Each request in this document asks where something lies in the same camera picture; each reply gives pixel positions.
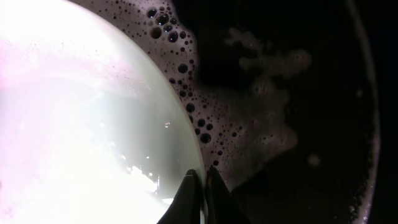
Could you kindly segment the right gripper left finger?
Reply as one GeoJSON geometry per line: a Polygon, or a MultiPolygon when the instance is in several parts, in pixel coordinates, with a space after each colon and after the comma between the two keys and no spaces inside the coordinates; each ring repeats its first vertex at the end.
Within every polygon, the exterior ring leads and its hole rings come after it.
{"type": "Polygon", "coordinates": [[[175,197],[158,224],[200,224],[201,184],[195,170],[190,169],[175,197]]]}

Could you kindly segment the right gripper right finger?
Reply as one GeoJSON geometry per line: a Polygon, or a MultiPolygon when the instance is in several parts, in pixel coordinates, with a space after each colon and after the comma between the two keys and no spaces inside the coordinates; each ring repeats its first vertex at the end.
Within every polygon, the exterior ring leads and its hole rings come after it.
{"type": "Polygon", "coordinates": [[[210,167],[206,175],[205,197],[208,224],[250,224],[214,167],[210,167]]]}

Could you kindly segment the light green plate front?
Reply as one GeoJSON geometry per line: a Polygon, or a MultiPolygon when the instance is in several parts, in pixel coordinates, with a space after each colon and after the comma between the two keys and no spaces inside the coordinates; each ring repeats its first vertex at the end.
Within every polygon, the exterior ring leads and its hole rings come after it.
{"type": "Polygon", "coordinates": [[[192,124],[152,59],[68,1],[1,2],[1,222],[157,223],[192,124]]]}

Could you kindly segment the round black tray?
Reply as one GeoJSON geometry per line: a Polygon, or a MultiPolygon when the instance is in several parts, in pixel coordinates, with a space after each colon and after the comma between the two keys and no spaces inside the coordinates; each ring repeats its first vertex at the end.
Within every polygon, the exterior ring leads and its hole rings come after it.
{"type": "Polygon", "coordinates": [[[397,222],[396,1],[80,1],[184,105],[251,223],[397,222]]]}

